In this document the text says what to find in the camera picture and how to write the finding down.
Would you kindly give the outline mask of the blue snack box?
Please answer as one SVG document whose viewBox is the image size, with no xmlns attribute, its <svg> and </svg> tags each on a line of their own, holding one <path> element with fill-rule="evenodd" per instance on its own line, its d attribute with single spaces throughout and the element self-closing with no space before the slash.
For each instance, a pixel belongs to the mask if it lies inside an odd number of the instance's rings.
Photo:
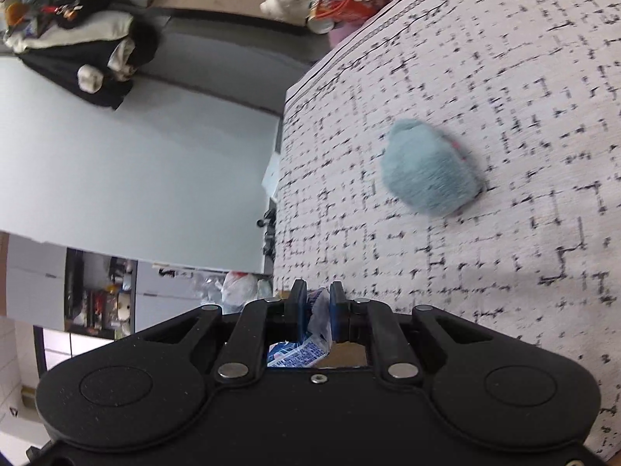
<svg viewBox="0 0 621 466">
<path fill-rule="evenodd" d="M 306 298 L 309 322 L 302 327 L 301 339 L 278 342 L 269 347 L 267 366 L 271 368 L 309 368 L 327 357 L 333 344 L 330 294 L 326 288 L 314 289 Z"/>
</svg>

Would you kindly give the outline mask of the white red plastic bag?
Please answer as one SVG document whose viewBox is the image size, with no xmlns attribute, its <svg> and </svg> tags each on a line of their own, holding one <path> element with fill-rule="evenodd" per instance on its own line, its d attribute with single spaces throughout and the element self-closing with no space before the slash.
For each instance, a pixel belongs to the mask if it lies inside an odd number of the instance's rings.
<svg viewBox="0 0 621 466">
<path fill-rule="evenodd" d="M 230 271 L 222 286 L 222 309 L 225 313 L 239 313 L 257 299 L 258 280 L 252 273 Z"/>
</svg>

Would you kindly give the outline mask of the grey plush mouse toy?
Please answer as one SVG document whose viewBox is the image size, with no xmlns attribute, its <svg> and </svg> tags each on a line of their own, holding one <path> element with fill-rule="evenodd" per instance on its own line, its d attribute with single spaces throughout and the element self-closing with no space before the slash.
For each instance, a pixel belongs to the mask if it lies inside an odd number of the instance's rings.
<svg viewBox="0 0 621 466">
<path fill-rule="evenodd" d="M 416 119 L 393 124 L 380 167 L 387 190 L 419 215 L 449 216 L 484 188 L 476 165 L 457 142 Z"/>
</svg>

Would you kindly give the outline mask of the white black patterned bed cover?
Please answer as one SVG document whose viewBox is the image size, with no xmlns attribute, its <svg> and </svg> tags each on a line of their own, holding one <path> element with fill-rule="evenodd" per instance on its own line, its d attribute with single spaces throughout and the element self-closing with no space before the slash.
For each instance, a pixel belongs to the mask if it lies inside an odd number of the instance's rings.
<svg viewBox="0 0 621 466">
<path fill-rule="evenodd" d="M 286 96 L 275 282 L 580 362 L 620 448 L 620 0 L 395 0 Z"/>
</svg>

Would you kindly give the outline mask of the brown cardboard box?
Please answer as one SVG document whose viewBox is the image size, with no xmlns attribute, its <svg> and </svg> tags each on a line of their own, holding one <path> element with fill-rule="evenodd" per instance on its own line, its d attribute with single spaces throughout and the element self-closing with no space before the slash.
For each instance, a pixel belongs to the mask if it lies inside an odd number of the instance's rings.
<svg viewBox="0 0 621 466">
<path fill-rule="evenodd" d="M 326 358 L 309 368 L 360 367 L 367 364 L 365 348 L 356 343 L 337 343 L 333 340 Z"/>
</svg>

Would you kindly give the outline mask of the black and white clothes pile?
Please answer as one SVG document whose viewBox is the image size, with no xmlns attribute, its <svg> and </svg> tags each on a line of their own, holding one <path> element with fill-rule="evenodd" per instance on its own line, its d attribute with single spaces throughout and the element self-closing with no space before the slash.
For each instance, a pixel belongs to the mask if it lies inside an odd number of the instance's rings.
<svg viewBox="0 0 621 466">
<path fill-rule="evenodd" d="M 97 107 L 118 110 L 160 43 L 154 25 L 113 0 L 19 0 L 3 11 L 3 44 L 30 70 Z"/>
</svg>

